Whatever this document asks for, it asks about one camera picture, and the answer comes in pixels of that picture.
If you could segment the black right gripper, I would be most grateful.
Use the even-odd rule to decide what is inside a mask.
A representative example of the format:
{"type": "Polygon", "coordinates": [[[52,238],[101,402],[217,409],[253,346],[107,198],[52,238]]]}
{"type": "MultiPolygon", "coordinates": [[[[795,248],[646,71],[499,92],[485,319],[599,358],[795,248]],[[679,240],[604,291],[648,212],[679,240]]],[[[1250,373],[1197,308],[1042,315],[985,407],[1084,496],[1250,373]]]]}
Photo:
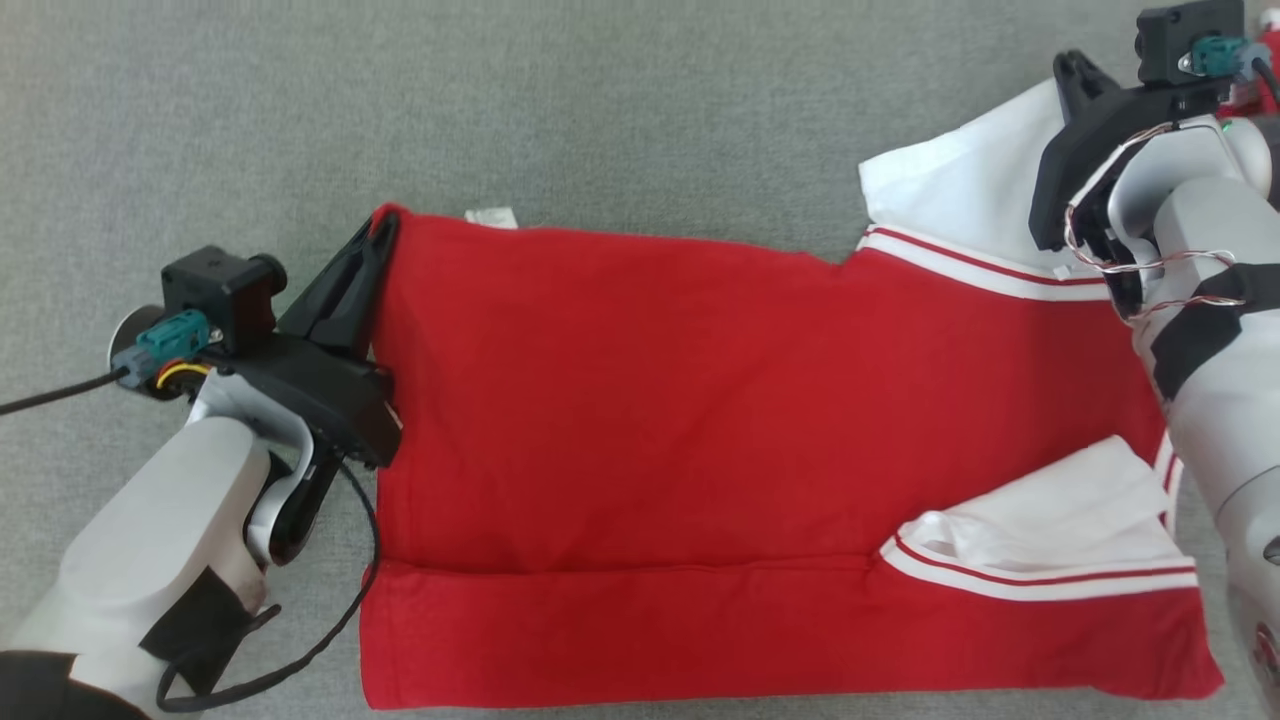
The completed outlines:
{"type": "Polygon", "coordinates": [[[1053,58],[1064,127],[1041,155],[1028,228],[1039,251],[1065,247],[1065,210],[1105,161],[1132,137],[1165,123],[1212,114],[1229,79],[1181,86],[1123,86],[1083,51],[1053,58]]]}

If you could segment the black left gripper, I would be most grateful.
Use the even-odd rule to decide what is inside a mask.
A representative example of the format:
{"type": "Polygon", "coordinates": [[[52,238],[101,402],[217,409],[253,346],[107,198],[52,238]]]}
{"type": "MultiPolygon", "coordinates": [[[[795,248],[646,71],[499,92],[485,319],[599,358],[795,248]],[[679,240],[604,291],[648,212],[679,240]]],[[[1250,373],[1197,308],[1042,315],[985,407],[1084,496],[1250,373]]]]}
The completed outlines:
{"type": "Polygon", "coordinates": [[[211,416],[298,448],[312,442],[370,468],[390,466],[403,433],[396,383],[385,368],[358,359],[369,352],[399,228],[398,211],[364,223],[285,310],[280,333],[234,354],[211,345],[211,416]]]}

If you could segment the red shorts white stripe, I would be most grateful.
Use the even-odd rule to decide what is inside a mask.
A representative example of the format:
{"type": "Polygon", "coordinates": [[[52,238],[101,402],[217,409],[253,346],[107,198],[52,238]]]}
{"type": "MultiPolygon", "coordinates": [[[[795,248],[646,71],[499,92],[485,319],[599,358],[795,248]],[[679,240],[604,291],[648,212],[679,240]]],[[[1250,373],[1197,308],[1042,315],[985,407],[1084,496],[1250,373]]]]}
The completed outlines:
{"type": "Polygon", "coordinates": [[[1254,42],[1268,51],[1265,61],[1270,74],[1242,68],[1233,78],[1228,102],[1219,111],[1221,118],[1280,114],[1280,24],[1265,23],[1254,42]]]}

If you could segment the red and white shirt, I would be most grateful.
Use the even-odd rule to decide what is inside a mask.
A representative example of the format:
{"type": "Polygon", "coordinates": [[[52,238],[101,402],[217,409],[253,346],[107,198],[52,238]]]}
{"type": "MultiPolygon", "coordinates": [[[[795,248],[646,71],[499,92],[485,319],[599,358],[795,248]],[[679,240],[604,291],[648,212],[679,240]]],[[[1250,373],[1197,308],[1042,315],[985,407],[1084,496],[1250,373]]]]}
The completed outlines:
{"type": "Polygon", "coordinates": [[[401,222],[371,708],[1224,683],[1181,460],[1097,275],[1027,233],[1044,81],[860,165],[841,263],[401,222]]]}

